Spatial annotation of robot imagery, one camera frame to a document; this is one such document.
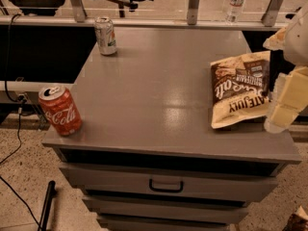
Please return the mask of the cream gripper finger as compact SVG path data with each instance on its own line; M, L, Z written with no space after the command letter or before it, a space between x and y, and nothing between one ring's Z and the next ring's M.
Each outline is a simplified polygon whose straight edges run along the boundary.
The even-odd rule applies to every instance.
M274 35L265 40L263 46L272 51L283 50L285 48L286 28L281 28Z
M277 134L285 131L308 106L308 67L296 66L275 80L264 127Z

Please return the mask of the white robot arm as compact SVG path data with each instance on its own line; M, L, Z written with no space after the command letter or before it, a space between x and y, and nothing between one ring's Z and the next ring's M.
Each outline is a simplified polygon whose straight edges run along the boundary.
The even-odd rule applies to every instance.
M267 38L263 46L282 50L284 59L295 65L289 73L280 73L271 93L264 123L269 133L288 129L308 106L308 4L305 4L290 23Z

